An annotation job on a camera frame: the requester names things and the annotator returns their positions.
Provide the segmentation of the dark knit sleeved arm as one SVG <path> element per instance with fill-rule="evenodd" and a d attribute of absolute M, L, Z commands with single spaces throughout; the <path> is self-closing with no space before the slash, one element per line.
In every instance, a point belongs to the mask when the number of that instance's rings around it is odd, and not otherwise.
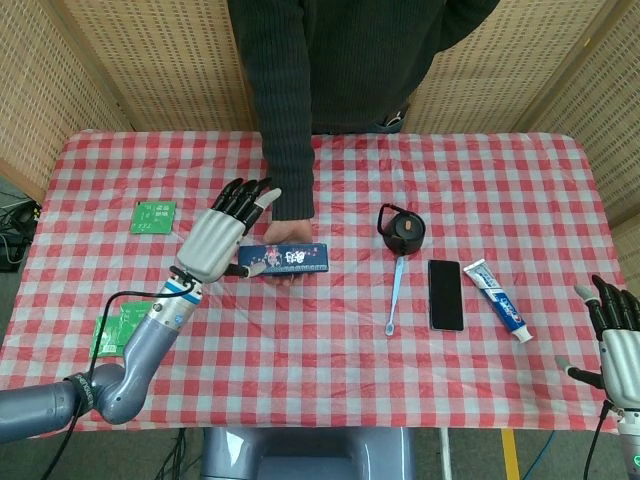
<path fill-rule="evenodd" d="M 277 221 L 314 216 L 310 0 L 227 0 L 262 138 Z"/>

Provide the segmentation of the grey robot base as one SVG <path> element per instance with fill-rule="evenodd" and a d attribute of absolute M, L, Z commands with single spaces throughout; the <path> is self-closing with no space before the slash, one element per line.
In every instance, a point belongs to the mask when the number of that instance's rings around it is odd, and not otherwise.
<path fill-rule="evenodd" d="M 416 480 L 406 427 L 207 427 L 200 480 Z"/>

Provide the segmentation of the small blue patterned box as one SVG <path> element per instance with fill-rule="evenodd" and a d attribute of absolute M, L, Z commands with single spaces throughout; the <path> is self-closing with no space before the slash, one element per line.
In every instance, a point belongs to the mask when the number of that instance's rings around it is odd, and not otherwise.
<path fill-rule="evenodd" d="M 327 272 L 329 257 L 322 243 L 245 245 L 238 250 L 238 263 L 253 268 L 264 265 L 263 276 Z"/>

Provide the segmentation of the woven rattan screen panel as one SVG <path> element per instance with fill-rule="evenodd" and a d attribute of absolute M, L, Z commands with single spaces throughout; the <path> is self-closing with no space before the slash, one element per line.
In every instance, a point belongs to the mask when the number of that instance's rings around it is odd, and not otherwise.
<path fill-rule="evenodd" d="M 0 0 L 0 176 L 42 202 L 69 137 L 131 124 L 63 0 Z"/>
<path fill-rule="evenodd" d="M 138 131 L 252 131 L 227 0 L 53 0 Z"/>
<path fill-rule="evenodd" d="M 517 122 L 578 140 L 640 297 L 640 0 L 604 0 Z"/>
<path fill-rule="evenodd" d="M 500 0 L 472 34 L 434 58 L 404 132 L 511 130 L 605 2 Z"/>

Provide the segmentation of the dark knit sweater torso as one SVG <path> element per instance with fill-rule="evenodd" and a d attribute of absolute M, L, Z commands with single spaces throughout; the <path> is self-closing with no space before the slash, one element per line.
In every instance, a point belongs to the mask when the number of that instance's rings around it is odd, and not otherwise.
<path fill-rule="evenodd" d="M 395 133 L 434 57 L 500 0 L 302 0 L 316 133 Z"/>

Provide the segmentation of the light blue toothbrush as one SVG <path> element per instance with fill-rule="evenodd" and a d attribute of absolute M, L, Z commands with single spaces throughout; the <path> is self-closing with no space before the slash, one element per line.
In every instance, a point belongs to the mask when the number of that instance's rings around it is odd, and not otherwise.
<path fill-rule="evenodd" d="M 405 264 L 405 257 L 398 256 L 395 262 L 392 295 L 391 295 L 391 301 L 390 301 L 390 311 L 389 311 L 388 320 L 385 324 L 386 336 L 394 335 L 394 330 L 395 330 L 394 317 L 395 317 L 396 306 L 397 306 L 399 293 L 401 289 L 402 276 L 404 272 L 404 264 Z"/>

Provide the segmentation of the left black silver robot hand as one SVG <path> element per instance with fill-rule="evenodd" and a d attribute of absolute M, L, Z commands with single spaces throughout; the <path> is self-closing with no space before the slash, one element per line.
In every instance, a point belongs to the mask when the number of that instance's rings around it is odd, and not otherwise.
<path fill-rule="evenodd" d="M 171 271 L 184 282 L 211 284 L 223 276 L 251 278 L 266 269 L 263 262 L 242 266 L 232 262 L 239 244 L 262 213 L 281 195 L 271 180 L 228 183 L 212 206 L 192 226 Z"/>

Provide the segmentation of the red white checkered tablecloth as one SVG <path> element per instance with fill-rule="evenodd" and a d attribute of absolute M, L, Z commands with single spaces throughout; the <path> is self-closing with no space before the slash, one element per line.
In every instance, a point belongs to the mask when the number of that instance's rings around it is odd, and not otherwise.
<path fill-rule="evenodd" d="M 596 425 L 602 391 L 556 356 L 599 367 L 574 286 L 623 281 L 580 144 L 549 133 L 317 137 L 313 237 L 329 270 L 290 288 L 224 278 L 155 374 L 142 429 L 308 425 L 532 428 Z M 120 290 L 158 291 L 223 186 L 263 174 L 242 132 L 71 136 L 56 162 L 0 348 L 0 390 L 83 371 L 96 319 Z M 142 201 L 176 203 L 169 234 L 132 234 Z M 394 317 L 385 203 L 418 214 Z M 485 259 L 533 339 L 520 343 L 463 272 Z M 460 264 L 464 329 L 429 319 L 428 263 Z"/>

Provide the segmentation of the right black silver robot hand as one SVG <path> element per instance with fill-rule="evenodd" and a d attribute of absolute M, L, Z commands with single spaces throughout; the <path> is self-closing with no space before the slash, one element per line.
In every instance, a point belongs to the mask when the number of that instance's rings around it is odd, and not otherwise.
<path fill-rule="evenodd" d="M 640 300 L 594 274 L 596 292 L 584 285 L 574 290 L 586 305 L 598 342 L 600 370 L 580 369 L 562 356 L 556 365 L 569 377 L 603 390 L 618 409 L 640 411 Z"/>

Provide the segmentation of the black smartphone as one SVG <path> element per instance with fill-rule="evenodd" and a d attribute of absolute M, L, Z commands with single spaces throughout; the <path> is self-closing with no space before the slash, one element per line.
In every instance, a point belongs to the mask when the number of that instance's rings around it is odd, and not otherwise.
<path fill-rule="evenodd" d="M 435 330 L 464 329 L 460 264 L 430 260 L 428 263 L 429 319 Z"/>

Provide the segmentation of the black round lid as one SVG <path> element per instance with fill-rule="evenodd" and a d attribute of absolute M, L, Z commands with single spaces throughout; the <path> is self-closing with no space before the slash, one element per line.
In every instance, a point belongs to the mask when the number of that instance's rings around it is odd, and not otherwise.
<path fill-rule="evenodd" d="M 393 210 L 395 215 L 383 224 L 386 210 Z M 377 231 L 382 236 L 386 247 L 396 256 L 416 253 L 423 245 L 426 226 L 416 213 L 385 203 L 381 206 L 377 218 Z"/>

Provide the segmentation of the bare human hand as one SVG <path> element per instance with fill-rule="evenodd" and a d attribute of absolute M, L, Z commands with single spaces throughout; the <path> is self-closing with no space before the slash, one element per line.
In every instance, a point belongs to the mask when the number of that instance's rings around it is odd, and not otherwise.
<path fill-rule="evenodd" d="M 263 236 L 263 241 L 269 245 L 282 243 L 311 243 L 312 224 L 310 219 L 303 220 L 272 220 Z M 290 275 L 289 277 L 267 276 L 264 280 L 268 284 L 290 286 L 299 283 L 303 279 L 302 275 Z"/>

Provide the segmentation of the white blue toothpaste tube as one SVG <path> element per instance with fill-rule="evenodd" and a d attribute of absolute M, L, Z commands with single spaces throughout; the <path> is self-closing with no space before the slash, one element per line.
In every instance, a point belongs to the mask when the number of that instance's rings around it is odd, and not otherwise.
<path fill-rule="evenodd" d="M 533 339 L 524 318 L 489 268 L 485 259 L 480 259 L 463 268 L 463 272 L 489 301 L 491 307 L 506 327 L 520 343 Z"/>

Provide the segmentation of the green square sachet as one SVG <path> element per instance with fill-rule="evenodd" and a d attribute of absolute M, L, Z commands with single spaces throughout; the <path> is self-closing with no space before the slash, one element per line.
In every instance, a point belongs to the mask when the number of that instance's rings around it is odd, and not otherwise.
<path fill-rule="evenodd" d="M 169 234 L 173 228 L 176 203 L 173 201 L 142 201 L 134 208 L 132 234 Z"/>
<path fill-rule="evenodd" d="M 152 308 L 152 301 L 136 301 L 123 303 L 120 306 L 118 344 L 125 346 L 137 326 Z"/>
<path fill-rule="evenodd" d="M 99 345 L 96 345 L 96 340 L 102 323 L 102 317 L 99 316 L 96 319 L 89 350 L 89 357 L 94 355 L 94 351 L 97 351 L 98 358 L 120 357 L 123 354 L 125 346 L 118 344 L 119 320 L 119 316 L 109 315 L 106 318 Z"/>

